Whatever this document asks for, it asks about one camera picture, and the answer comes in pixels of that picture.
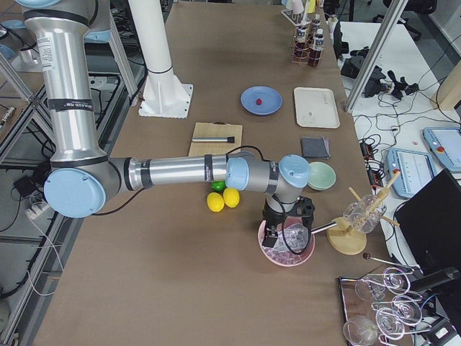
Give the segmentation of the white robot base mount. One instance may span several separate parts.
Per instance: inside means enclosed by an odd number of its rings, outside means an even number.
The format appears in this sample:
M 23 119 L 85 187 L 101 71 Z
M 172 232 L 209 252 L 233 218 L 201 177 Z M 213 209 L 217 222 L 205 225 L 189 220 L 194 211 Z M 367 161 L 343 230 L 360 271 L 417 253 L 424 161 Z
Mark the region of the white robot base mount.
M 175 75 L 159 1 L 129 2 L 148 75 L 139 115 L 185 119 L 193 86 Z

